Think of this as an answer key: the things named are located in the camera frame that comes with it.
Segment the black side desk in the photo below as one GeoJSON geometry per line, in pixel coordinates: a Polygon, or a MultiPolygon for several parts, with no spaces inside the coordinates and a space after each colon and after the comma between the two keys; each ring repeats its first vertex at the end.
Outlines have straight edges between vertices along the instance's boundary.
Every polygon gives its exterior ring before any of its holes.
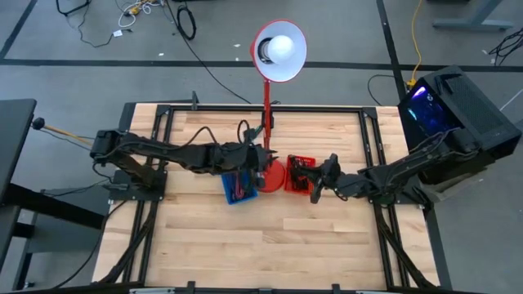
{"type": "Polygon", "coordinates": [[[33,254],[84,249],[81,244],[103,228],[101,202],[81,207],[71,195],[62,200],[11,182],[34,120],[34,99],[0,100],[0,272],[13,238],[22,238],[12,291],[24,288],[33,254]]]}

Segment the black computer tower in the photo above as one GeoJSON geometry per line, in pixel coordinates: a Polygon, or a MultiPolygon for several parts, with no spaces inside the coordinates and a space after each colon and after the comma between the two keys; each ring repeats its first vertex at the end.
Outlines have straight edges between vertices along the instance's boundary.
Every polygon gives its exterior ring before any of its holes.
{"type": "Polygon", "coordinates": [[[421,182],[437,185],[513,154],[523,133],[456,65],[421,77],[397,105],[410,151],[438,132],[452,130],[444,143],[463,152],[478,147],[469,160],[444,161],[421,171],[421,182]]]}

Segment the black aluminium table frame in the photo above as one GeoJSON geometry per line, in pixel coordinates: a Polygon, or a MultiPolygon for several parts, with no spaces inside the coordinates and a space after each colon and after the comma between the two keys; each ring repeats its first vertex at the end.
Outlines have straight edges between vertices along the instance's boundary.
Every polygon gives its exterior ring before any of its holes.
{"type": "MultiPolygon", "coordinates": [[[[171,104],[169,116],[156,114],[159,103],[139,103],[130,110],[130,131],[186,143],[200,127],[210,127],[220,142],[236,140],[244,119],[255,127],[260,105],[171,104]]],[[[356,173],[369,165],[407,155],[399,114],[392,107],[274,105],[270,147],[285,164],[288,154],[315,158],[331,153],[342,170],[356,173]]],[[[118,282],[140,280],[146,287],[195,287],[194,292],[342,292],[416,287],[405,265],[378,234],[381,214],[424,278],[439,285],[433,250],[418,205],[396,200],[383,209],[366,198],[346,202],[331,190],[318,204],[308,195],[283,188],[259,193],[254,200],[227,204],[219,176],[196,175],[174,163],[166,167],[163,200],[155,204],[152,237],[146,237],[118,282]]],[[[96,258],[92,281],[101,281],[147,218],[152,204],[123,204],[110,217],[96,258]]]]}

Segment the grey desk leg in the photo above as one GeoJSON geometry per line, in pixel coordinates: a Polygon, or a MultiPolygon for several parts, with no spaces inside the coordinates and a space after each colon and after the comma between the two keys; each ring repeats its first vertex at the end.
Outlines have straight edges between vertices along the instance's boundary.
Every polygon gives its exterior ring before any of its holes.
{"type": "Polygon", "coordinates": [[[514,24],[505,20],[488,20],[489,15],[503,0],[481,0],[476,12],[466,18],[435,19],[432,26],[436,29],[462,29],[479,31],[505,31],[514,27],[514,24]]]}

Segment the red plastic basket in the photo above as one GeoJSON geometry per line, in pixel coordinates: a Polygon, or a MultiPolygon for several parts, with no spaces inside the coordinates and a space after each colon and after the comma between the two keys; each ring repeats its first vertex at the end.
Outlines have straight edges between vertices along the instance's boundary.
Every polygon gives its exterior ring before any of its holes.
{"type": "Polygon", "coordinates": [[[295,179],[291,176],[291,163],[294,161],[302,161],[309,167],[315,167],[316,160],[311,157],[304,157],[290,154],[287,157],[287,167],[284,180],[284,190],[289,193],[308,195],[313,190],[313,184],[307,178],[295,179]]]}

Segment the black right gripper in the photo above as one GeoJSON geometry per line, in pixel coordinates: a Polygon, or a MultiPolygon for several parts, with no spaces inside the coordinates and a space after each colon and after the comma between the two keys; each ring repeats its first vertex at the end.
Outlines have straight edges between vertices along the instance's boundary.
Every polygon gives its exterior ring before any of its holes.
{"type": "Polygon", "coordinates": [[[293,178],[307,178],[315,181],[310,195],[310,201],[313,204],[319,202],[323,188],[336,188],[336,181],[341,174],[342,171],[336,154],[331,154],[320,167],[309,167],[302,161],[291,163],[291,176],[293,178]]]}

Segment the red desk lamp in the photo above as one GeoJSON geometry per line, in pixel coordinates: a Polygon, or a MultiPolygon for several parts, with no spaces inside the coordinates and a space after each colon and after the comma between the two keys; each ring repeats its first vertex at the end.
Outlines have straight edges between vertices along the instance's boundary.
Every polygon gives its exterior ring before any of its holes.
{"type": "Polygon", "coordinates": [[[263,78],[263,147],[270,151],[273,128],[270,85],[288,82],[298,76],[306,61],[306,37],[290,20],[272,20],[257,32],[250,53],[255,68],[263,78]]]}

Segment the wooden stick with black knob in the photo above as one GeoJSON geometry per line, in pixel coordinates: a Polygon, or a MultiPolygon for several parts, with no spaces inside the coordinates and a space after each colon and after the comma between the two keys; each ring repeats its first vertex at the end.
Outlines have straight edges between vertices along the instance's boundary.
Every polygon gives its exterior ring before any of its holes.
{"type": "Polygon", "coordinates": [[[50,131],[51,133],[59,134],[59,135],[74,139],[76,141],[82,142],[85,145],[92,145],[92,138],[85,137],[85,136],[77,136],[68,131],[64,131],[57,127],[47,125],[43,118],[35,118],[32,121],[31,126],[34,130],[37,130],[37,131],[50,131]]]}

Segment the blue plastic basket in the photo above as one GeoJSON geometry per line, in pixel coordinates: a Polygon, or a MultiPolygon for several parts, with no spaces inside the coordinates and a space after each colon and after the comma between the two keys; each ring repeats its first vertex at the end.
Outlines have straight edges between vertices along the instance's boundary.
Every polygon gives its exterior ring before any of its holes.
{"type": "Polygon", "coordinates": [[[257,191],[252,183],[252,178],[247,171],[221,175],[226,201],[238,204],[257,197],[257,191]]]}

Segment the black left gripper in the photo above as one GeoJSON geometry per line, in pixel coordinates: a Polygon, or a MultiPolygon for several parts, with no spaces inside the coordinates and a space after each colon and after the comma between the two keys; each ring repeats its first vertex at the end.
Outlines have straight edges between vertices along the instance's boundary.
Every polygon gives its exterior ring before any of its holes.
{"type": "Polygon", "coordinates": [[[272,157],[275,150],[264,149],[260,144],[240,144],[228,142],[221,146],[225,160],[222,175],[233,175],[238,172],[248,173],[248,186],[256,189],[265,188],[266,180],[262,175],[278,157],[272,157]]]}

